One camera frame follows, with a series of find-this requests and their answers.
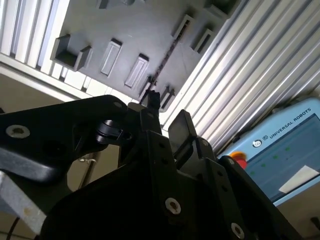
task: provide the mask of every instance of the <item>corrugated metal panel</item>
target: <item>corrugated metal panel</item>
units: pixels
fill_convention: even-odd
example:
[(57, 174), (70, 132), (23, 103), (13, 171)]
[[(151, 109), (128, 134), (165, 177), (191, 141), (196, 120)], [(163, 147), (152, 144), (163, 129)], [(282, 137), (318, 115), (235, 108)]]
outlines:
[(318, 85), (320, 1), (242, 2), (161, 119), (168, 129), (180, 109), (215, 150), (273, 107)]
[[(52, 87), (51, 91), (46, 87), (46, 93), (61, 99), (115, 94), (130, 102), (128, 96), (99, 85), (94, 79), (87, 80), (85, 75), (79, 83), (72, 77), (74, 74), (52, 64), (53, 42), (60, 35), (69, 0), (43, 0), (37, 6), (36, 14), (44, 18), (33, 16), (37, 19), (33, 34), (29, 34), (33, 42), (23, 45), (22, 60), (26, 59), (31, 67), (11, 58), (13, 38), (20, 36), (15, 30), (19, 20), (17, 3), (21, 1), (25, 0), (5, 1), (0, 70), (11, 66), (27, 73)], [(277, 104), (304, 94), (318, 96), (319, 26), (318, 0), (242, 0), (168, 110), (160, 114), (163, 129), (167, 131), (178, 112), (186, 109), (198, 134), (218, 151), (237, 133), (263, 119)], [(35, 81), (23, 79), (35, 87)], [(62, 97), (60, 91), (68, 97)]]

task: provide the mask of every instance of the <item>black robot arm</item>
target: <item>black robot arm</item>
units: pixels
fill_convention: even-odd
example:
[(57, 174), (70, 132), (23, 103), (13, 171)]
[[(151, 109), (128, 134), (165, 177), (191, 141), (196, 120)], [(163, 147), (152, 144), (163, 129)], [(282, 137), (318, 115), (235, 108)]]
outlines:
[[(1, 115), (0, 208), (42, 240), (302, 239), (240, 165), (217, 159), (188, 112), (167, 138), (159, 94), (148, 101), (127, 107), (106, 95)], [(120, 146), (119, 168), (68, 191), (71, 163), (109, 144)]]

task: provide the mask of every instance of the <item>white paper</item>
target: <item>white paper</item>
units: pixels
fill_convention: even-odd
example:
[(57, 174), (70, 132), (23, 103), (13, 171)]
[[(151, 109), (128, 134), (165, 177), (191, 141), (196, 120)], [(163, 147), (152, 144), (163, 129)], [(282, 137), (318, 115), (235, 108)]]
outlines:
[(280, 187), (279, 191), (287, 194), (291, 190), (307, 182), (318, 174), (319, 172), (316, 170), (304, 165), (295, 175), (293, 175), (293, 177), (291, 177), (282, 187)]

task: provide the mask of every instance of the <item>rectangular recess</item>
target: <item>rectangular recess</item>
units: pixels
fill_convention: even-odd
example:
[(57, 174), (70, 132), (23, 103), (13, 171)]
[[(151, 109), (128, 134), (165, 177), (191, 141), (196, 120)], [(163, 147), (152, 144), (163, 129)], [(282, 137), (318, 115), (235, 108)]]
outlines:
[(5, 6), (6, 6), (5, 5), (5, 0), (0, 0), (0, 33), (1, 33), (2, 28), (3, 28), (2, 22), (3, 22), (4, 16), (6, 15)]
[(122, 42), (112, 39), (107, 47), (106, 58), (101, 72), (109, 77), (121, 50)]
[(170, 87), (167, 86), (160, 97), (160, 106), (163, 106), (169, 97), (170, 97)]
[(139, 57), (136, 59), (131, 69), (131, 72), (124, 84), (127, 87), (132, 88), (137, 82), (139, 82), (147, 69), (148, 63), (149, 58), (144, 56), (143, 54), (140, 54)]
[(225, 20), (228, 18), (228, 15), (223, 12), (221, 9), (216, 7), (215, 5), (211, 4), (208, 8), (207, 11), (211, 13), (213, 16), (215, 16), (218, 19)]
[(190, 22), (192, 22), (193, 18), (189, 15), (185, 15), (183, 20), (181, 21), (180, 25), (178, 26), (177, 30), (175, 31), (173, 38), (177, 39), (178, 37), (181, 37), (181, 35), (186, 30), (186, 27), (189, 25)]
[(203, 50), (206, 49), (206, 47), (208, 46), (208, 42), (213, 35), (214, 35), (214, 32), (211, 31), (210, 29), (207, 29), (193, 50), (198, 54), (201, 54)]

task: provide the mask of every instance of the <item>touchscreen display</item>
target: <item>touchscreen display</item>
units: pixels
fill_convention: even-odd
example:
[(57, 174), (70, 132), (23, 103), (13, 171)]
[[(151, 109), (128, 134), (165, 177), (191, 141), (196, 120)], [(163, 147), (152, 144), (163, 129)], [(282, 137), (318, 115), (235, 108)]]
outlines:
[(245, 171), (276, 201), (319, 175), (320, 120), (313, 114), (248, 161)]

